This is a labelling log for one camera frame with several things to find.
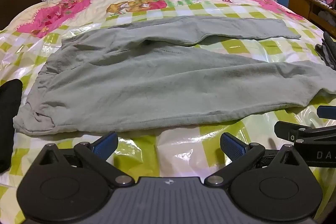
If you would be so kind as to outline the grey-green pants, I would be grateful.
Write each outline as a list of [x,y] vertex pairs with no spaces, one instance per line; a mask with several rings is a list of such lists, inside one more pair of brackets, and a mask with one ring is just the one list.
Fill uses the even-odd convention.
[[335,71],[268,63],[197,47],[216,38],[296,35],[280,19],[179,16],[63,40],[42,67],[14,127],[26,135],[108,133],[242,119],[335,93]]

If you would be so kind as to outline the dark grey clothes pile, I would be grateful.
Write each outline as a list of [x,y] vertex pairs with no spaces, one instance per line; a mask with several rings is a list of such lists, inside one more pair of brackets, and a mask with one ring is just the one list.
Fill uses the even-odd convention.
[[315,51],[324,63],[336,70],[336,44],[332,37],[327,33],[323,33],[322,43],[315,45]]

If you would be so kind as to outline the wooden side cabinet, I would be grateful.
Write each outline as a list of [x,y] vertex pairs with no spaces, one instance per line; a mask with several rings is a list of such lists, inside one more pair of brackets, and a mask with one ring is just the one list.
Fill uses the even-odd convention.
[[335,10],[318,0],[289,0],[288,8],[335,38]]

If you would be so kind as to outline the black folded garment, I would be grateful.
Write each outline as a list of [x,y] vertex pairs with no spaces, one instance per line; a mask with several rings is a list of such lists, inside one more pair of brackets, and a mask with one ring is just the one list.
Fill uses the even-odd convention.
[[14,133],[13,118],[18,114],[22,99],[23,83],[19,79],[1,85],[0,101],[0,171],[4,173],[11,166]]

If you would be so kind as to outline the checkered floral bedspread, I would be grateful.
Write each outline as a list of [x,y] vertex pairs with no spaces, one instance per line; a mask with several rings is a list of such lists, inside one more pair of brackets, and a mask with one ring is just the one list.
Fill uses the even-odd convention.
[[[313,23],[272,0],[92,0],[86,9],[57,29],[44,29],[42,38],[19,32],[18,27],[36,19],[40,9],[55,4],[56,1],[48,0],[25,9],[1,32],[1,83],[20,79],[24,96],[29,94],[38,72],[49,55],[58,50],[63,39],[86,31],[139,20],[190,15],[279,18],[301,38],[271,38],[261,42],[222,40],[209,43],[206,49],[268,62],[321,62],[314,47],[321,42],[323,32]],[[119,147],[109,161],[134,177],[206,177],[227,162],[218,149],[223,132],[230,132],[241,140],[256,141],[267,148],[275,149],[282,146],[282,140],[277,139],[273,132],[277,121],[311,127],[333,126],[335,121],[319,118],[316,110],[319,105],[334,104],[334,97],[321,96],[304,109],[252,115],[237,122],[125,133],[121,135]]]

